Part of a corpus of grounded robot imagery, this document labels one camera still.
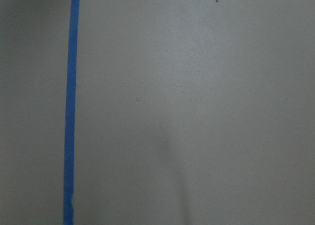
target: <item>blue painter's tape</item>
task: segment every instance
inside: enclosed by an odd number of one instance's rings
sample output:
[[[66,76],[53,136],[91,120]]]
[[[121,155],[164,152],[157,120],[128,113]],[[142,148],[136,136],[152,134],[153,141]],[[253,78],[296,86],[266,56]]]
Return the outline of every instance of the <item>blue painter's tape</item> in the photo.
[[[64,131],[63,225],[73,225],[74,120],[79,1],[71,0],[70,11]]]

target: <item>gray wall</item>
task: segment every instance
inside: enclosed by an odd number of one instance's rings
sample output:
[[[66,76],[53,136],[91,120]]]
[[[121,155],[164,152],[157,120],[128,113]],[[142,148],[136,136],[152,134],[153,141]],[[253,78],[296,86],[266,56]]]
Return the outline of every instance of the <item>gray wall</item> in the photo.
[[[61,224],[70,0],[0,1],[0,218]],[[315,224],[314,10],[81,0],[76,224]]]

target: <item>tape strip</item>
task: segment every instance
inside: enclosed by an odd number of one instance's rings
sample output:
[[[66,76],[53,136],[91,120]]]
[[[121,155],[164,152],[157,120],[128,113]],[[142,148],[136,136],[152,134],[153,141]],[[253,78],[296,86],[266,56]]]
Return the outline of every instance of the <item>tape strip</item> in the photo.
[[[64,131],[63,225],[73,225],[74,121],[79,1],[71,0],[70,11]]]

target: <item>wall surface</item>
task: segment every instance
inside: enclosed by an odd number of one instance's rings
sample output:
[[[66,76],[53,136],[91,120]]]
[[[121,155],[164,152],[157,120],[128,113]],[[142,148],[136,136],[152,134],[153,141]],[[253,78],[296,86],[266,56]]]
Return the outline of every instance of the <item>wall surface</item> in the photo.
[[[62,223],[70,0],[0,0],[0,220]],[[315,224],[314,0],[81,0],[76,225]]]

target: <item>blue tape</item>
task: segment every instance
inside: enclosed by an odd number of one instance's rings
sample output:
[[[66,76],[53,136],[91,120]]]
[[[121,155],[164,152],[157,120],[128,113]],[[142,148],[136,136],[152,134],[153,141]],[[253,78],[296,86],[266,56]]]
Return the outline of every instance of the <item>blue tape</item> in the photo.
[[[74,120],[79,1],[71,0],[70,11],[64,130],[63,225],[73,225]]]

